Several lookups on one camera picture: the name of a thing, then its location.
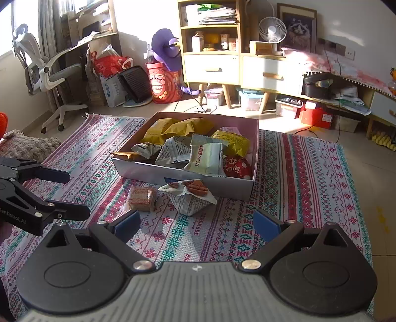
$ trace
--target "gray knitted pillow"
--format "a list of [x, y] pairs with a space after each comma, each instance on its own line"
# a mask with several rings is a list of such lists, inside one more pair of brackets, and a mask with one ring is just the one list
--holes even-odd
[[16, 135], [0, 144], [0, 156], [17, 159], [35, 159], [42, 163], [61, 144], [58, 138], [31, 138]]

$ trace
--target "white drawer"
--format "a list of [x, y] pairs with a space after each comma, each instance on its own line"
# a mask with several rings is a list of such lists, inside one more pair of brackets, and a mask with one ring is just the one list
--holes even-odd
[[373, 102], [371, 103], [371, 113], [396, 125], [396, 101], [385, 95], [377, 92], [374, 93]]
[[239, 85], [237, 55], [185, 55], [186, 82]]
[[243, 57], [243, 88], [262, 88], [301, 95], [303, 79], [302, 71], [286, 60]]

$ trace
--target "gray ribbed surface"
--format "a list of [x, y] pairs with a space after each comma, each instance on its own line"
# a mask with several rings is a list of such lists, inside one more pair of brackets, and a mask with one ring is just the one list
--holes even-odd
[[344, 318], [317, 318], [293, 310], [275, 298], [263, 279], [242, 274], [231, 263], [172, 263], [138, 275], [107, 307], [76, 317], [29, 312], [23, 322], [175, 322], [175, 321], [372, 321], [363, 313]]

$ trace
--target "rug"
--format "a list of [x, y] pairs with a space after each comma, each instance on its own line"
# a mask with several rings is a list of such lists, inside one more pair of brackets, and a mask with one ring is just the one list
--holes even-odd
[[[31, 180], [26, 187], [43, 199], [84, 203], [91, 209], [85, 228], [121, 215], [131, 186], [148, 183], [118, 176], [110, 152], [117, 150], [145, 119], [89, 115], [84, 124], [44, 162], [68, 171], [68, 184]], [[372, 264], [371, 246], [343, 148], [317, 138], [261, 130], [257, 179], [250, 201], [221, 198], [192, 217], [178, 214], [169, 198], [158, 194], [155, 210], [141, 213], [141, 229], [128, 245], [158, 266], [163, 261], [241, 262], [260, 246], [253, 212], [262, 208], [280, 220], [306, 227], [337, 222]], [[48, 233], [52, 225], [44, 230]], [[24, 312], [16, 277], [42, 237], [18, 228], [0, 248], [0, 275], [15, 317]]]

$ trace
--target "wooden cabinet leg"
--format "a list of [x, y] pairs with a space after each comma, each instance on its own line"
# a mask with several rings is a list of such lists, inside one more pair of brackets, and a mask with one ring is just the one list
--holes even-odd
[[373, 123], [374, 123], [374, 120], [373, 120], [373, 119], [370, 119], [369, 125], [367, 126], [367, 133], [366, 133], [366, 137], [367, 137], [368, 139], [371, 138], [371, 132], [373, 131]]
[[202, 99], [204, 97], [204, 84], [199, 84], [199, 90], [201, 91], [201, 94], [198, 95], [198, 103], [199, 105], [202, 105]]
[[269, 98], [270, 98], [270, 93], [269, 92], [265, 92], [263, 100], [261, 101], [259, 114], [262, 114], [264, 112], [265, 106], [267, 105], [267, 102], [268, 102]]
[[223, 92], [224, 92], [225, 102], [227, 103], [228, 108], [232, 108], [228, 85], [223, 85]]

